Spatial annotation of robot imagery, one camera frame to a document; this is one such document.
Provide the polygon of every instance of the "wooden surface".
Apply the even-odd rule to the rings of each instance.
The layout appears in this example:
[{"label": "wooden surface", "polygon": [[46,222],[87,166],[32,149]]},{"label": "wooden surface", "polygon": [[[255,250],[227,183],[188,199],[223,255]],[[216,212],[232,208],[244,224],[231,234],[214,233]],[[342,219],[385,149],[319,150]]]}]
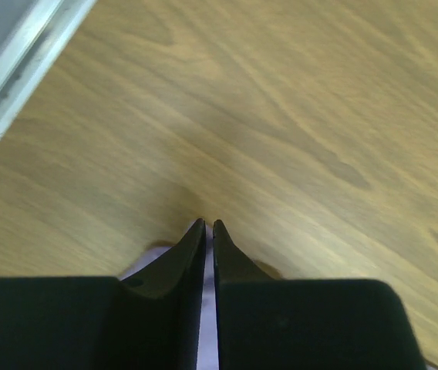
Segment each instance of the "wooden surface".
[{"label": "wooden surface", "polygon": [[0,143],[0,275],[118,274],[196,217],[389,282],[438,364],[438,0],[100,0]]}]

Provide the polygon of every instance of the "black plastic piece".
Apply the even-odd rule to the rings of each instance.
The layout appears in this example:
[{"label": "black plastic piece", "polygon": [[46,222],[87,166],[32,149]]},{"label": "black plastic piece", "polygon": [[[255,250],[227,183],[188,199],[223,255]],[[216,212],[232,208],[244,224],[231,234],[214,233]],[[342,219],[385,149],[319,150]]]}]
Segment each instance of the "black plastic piece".
[{"label": "black plastic piece", "polygon": [[214,225],[221,370],[425,370],[397,294],[373,280],[274,281]]},{"label": "black plastic piece", "polygon": [[194,370],[205,223],[124,282],[0,278],[0,369]]}]

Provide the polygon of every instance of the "black object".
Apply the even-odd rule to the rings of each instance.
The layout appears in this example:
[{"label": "black object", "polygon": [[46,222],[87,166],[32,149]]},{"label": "black object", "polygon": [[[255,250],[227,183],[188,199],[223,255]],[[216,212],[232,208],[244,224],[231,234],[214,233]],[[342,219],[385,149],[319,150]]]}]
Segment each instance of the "black object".
[{"label": "black object", "polygon": [[[0,368],[194,370],[205,223],[124,281],[0,278]],[[275,281],[214,225],[222,370],[424,370],[403,305],[370,280]]]}]

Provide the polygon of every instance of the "wood grain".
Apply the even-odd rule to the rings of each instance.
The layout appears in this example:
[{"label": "wood grain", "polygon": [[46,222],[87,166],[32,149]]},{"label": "wood grain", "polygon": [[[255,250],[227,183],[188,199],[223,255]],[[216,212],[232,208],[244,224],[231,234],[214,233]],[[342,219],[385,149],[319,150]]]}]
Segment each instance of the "wood grain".
[{"label": "wood grain", "polygon": [[438,1],[100,0],[0,143],[0,275],[117,274],[195,217],[389,282],[438,364]]}]

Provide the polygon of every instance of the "wooden table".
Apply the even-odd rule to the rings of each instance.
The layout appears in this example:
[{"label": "wooden table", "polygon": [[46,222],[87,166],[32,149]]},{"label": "wooden table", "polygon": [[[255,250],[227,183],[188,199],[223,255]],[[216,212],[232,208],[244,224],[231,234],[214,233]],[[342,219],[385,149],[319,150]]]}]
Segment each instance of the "wooden table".
[{"label": "wooden table", "polygon": [[100,0],[0,143],[0,275],[117,274],[196,217],[389,282],[438,364],[438,0]]}]

